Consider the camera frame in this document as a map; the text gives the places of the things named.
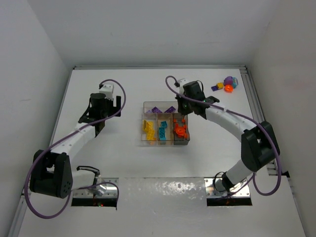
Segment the yellow black striped lego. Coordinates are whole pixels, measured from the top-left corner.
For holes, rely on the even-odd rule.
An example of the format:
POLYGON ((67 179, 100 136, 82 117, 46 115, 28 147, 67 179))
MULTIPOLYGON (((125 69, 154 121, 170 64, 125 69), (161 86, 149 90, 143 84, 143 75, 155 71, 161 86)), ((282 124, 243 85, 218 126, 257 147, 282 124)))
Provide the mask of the yellow black striped lego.
POLYGON ((143 120, 142 126, 143 126, 143 131, 149 132, 150 130, 153 130, 154 123, 152 121, 143 120))

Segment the teal lego brick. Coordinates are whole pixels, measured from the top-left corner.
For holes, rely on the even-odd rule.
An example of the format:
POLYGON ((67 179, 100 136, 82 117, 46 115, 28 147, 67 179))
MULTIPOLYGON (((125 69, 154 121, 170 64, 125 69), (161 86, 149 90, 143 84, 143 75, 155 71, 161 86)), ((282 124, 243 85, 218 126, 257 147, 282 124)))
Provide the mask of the teal lego brick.
POLYGON ((160 127, 158 129, 158 139, 161 145, 166 144, 165 128, 160 127))

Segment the orange funnel lego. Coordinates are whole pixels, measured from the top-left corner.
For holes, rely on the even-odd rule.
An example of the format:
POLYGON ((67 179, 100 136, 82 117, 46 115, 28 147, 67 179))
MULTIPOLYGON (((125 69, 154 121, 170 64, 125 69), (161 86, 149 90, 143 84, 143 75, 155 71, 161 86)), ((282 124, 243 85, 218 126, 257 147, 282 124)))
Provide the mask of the orange funnel lego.
POLYGON ((227 85, 225 85, 224 90, 225 90, 227 93, 232 93, 233 90, 234 90, 234 87, 233 87, 232 85, 230 85, 230 84, 227 84, 227 85))
POLYGON ((176 135, 180 138, 184 138, 187 139, 188 135, 187 135, 187 125, 179 125, 178 123, 175 123, 175 127, 173 129, 173 131, 176 133, 176 135))

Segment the dark purple lego brick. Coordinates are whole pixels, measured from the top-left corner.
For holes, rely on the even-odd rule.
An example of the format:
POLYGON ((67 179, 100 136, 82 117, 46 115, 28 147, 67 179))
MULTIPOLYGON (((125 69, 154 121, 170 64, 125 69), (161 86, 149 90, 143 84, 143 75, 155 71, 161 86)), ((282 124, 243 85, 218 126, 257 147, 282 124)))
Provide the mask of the dark purple lego brick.
POLYGON ((158 107, 153 107, 151 111, 152 113, 162 113, 162 111, 158 107))

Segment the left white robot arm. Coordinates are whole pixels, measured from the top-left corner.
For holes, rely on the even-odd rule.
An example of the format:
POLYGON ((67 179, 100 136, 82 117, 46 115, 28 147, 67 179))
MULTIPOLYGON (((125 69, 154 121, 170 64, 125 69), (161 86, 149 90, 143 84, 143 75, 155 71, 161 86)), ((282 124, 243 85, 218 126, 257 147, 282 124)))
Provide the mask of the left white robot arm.
POLYGON ((72 166, 79 151, 97 137, 105 127, 105 119, 121 115, 121 96, 115 99, 108 93, 92 93, 89 104, 75 129, 46 153, 34 155, 37 162, 30 176, 30 190, 34 193, 65 198, 71 191, 96 184, 99 169, 87 165, 72 166))

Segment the yellow lego brick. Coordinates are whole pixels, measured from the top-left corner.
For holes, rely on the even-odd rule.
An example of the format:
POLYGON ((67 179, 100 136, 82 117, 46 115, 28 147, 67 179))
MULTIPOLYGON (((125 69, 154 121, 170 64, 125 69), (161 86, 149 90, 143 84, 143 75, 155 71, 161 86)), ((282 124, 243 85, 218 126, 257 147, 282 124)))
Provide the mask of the yellow lego brick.
POLYGON ((217 87, 218 89, 222 89, 224 87, 224 84, 222 82, 217 83, 217 87))

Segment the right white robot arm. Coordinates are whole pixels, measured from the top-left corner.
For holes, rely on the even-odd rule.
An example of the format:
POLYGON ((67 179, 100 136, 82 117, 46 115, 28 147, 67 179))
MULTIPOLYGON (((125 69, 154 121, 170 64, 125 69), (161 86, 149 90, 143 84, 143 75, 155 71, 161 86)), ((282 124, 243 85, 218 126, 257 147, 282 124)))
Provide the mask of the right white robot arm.
POLYGON ((213 187, 218 192, 229 192, 236 184, 274 160, 280 154, 270 123, 257 123, 242 114, 232 112, 214 96, 206 97, 197 81, 185 79, 175 82, 178 111, 182 115, 194 113, 214 122, 234 135, 241 143, 238 162, 222 174, 213 187))

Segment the orange-yellow lego brick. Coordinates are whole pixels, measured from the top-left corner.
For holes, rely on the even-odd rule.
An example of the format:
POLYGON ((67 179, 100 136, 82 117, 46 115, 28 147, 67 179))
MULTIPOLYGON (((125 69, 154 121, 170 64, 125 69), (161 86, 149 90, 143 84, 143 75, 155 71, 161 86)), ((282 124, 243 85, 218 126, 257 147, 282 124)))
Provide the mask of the orange-yellow lego brick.
POLYGON ((156 140, 156 136, 155 136, 155 130, 154 129, 150 129, 147 133, 146 133, 146 139, 148 141, 155 141, 156 140))

